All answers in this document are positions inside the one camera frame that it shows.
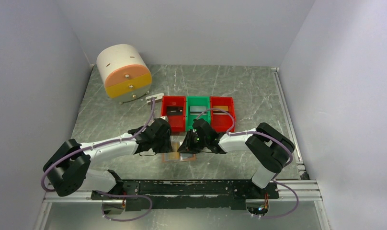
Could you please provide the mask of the gold credit card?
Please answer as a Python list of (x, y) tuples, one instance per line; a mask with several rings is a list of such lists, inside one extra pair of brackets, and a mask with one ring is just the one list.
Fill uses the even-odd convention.
[(213, 109), (214, 113), (223, 113), (223, 111), (229, 112), (229, 107), (224, 105), (214, 106)]

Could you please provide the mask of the tan leather card holder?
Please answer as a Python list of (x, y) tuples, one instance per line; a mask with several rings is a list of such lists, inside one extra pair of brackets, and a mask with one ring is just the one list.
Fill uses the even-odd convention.
[(180, 147), (180, 142), (171, 142), (172, 151), (163, 153), (162, 162), (185, 162), (185, 161), (195, 161), (196, 155), (192, 153), (180, 153), (178, 148)]

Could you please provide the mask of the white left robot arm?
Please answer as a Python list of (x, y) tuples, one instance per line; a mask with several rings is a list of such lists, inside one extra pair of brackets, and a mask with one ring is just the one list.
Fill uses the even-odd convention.
[(43, 167), (42, 187), (48, 179), (58, 196), (68, 196), (78, 190), (100, 191), (110, 199), (126, 194), (123, 180), (114, 170), (91, 169), (97, 163), (121, 156), (135, 155), (149, 150), (154, 153), (171, 151), (171, 126), (163, 118), (151, 125), (131, 129), (126, 133), (90, 143), (65, 141)]

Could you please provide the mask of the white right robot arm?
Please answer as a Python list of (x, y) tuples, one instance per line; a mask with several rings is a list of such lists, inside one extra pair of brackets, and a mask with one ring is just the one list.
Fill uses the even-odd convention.
[(242, 132), (216, 132), (204, 119), (198, 119), (187, 131), (178, 152), (196, 154), (203, 149), (214, 154), (250, 151), (260, 166), (251, 178), (249, 193), (261, 198), (267, 192), (268, 183), (292, 162), (296, 146), (265, 122)]

